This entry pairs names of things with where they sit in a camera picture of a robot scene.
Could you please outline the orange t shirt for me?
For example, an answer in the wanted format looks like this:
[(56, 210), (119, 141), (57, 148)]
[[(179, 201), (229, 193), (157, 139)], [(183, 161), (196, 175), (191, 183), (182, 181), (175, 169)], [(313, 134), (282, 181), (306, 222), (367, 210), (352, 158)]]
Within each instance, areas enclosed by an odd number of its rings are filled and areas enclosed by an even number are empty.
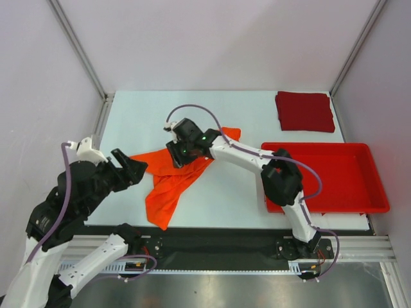
[(145, 198), (147, 220), (166, 230), (177, 208), (181, 195), (213, 162), (211, 158), (198, 158), (181, 169), (173, 167), (167, 149), (142, 153), (130, 157), (148, 164), (146, 172), (153, 176), (153, 189)]

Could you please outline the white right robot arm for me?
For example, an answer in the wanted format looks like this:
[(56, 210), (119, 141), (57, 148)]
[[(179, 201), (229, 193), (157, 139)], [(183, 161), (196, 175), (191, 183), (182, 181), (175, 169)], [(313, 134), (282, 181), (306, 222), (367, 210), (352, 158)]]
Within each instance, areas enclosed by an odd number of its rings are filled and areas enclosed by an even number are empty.
[(319, 250), (320, 232), (312, 225), (304, 201), (298, 161), (280, 149), (276, 152), (246, 146), (221, 130), (203, 132), (192, 120), (166, 123), (173, 140), (166, 144), (173, 165), (182, 168), (200, 158), (224, 161), (259, 176), (268, 201), (280, 206), (292, 227), (297, 252), (312, 257)]

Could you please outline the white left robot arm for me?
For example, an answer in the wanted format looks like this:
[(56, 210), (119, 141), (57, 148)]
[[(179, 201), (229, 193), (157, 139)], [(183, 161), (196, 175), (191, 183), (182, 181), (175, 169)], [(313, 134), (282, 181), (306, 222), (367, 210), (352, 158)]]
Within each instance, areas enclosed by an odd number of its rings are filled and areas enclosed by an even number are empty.
[(57, 185), (37, 205), (26, 227), (22, 266), (1, 297), (1, 307), (69, 307), (78, 292), (110, 263), (134, 257), (143, 248), (141, 234), (123, 223), (92, 253), (65, 273), (58, 273), (60, 260), (74, 235), (102, 201), (113, 192), (137, 185), (148, 164), (133, 160), (121, 150), (109, 158), (69, 162), (68, 145), (62, 144), (65, 170)]

